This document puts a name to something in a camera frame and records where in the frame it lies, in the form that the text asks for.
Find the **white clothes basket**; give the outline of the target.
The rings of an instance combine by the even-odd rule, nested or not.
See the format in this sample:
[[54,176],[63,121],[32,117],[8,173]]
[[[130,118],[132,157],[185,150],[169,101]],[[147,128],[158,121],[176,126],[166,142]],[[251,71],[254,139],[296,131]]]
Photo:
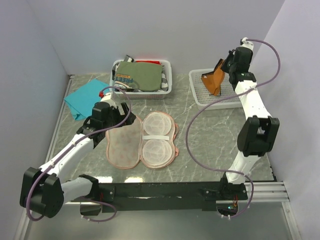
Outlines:
[[173,85],[173,74],[172,74],[172,66],[168,60],[164,59],[155,59],[155,61],[159,61],[164,69],[165,77],[168,83],[168,90],[167,91],[154,91],[154,92],[145,92],[145,91],[138,91],[138,92],[126,92],[131,100],[162,100],[164,99],[171,91]]

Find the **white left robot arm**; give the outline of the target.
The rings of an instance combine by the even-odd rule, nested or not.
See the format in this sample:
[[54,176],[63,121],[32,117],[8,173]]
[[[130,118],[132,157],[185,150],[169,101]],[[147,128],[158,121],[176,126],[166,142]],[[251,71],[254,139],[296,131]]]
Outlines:
[[19,204],[27,217],[33,222],[53,218],[65,203],[77,198],[114,210],[115,206],[102,201],[100,183],[95,177],[82,174],[75,180],[62,181],[77,162],[97,147],[107,131],[129,126],[135,119],[131,103],[122,102],[119,107],[105,101],[95,103],[91,116],[65,148],[39,168],[30,167],[24,172]]

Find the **orange bra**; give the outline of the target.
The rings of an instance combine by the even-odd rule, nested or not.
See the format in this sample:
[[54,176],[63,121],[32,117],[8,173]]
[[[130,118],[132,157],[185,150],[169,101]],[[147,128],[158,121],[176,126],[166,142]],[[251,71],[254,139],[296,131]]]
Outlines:
[[221,84],[225,79],[225,72],[221,69],[223,63],[224,60],[221,58],[213,71],[201,75],[202,83],[213,96],[219,96],[221,94]]

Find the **floral pink bra laundry bag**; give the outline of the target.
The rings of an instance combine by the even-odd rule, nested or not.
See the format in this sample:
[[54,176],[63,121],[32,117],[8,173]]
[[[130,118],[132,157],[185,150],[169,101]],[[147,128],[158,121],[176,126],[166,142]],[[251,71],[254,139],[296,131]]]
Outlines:
[[142,162],[147,168],[161,169],[179,155],[174,140],[178,124],[167,113],[154,111],[145,119],[106,132],[106,158],[115,168],[128,170]]

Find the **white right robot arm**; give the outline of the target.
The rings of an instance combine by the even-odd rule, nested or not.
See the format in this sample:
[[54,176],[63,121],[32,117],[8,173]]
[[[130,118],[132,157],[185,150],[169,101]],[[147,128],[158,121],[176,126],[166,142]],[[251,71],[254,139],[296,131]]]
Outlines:
[[252,47],[239,46],[229,51],[221,66],[245,115],[237,137],[238,153],[225,173],[228,182],[219,186],[220,196],[227,200],[237,193],[235,185],[243,184],[254,164],[272,150],[280,127],[279,119],[272,117],[261,99],[255,75],[249,72],[252,57]]

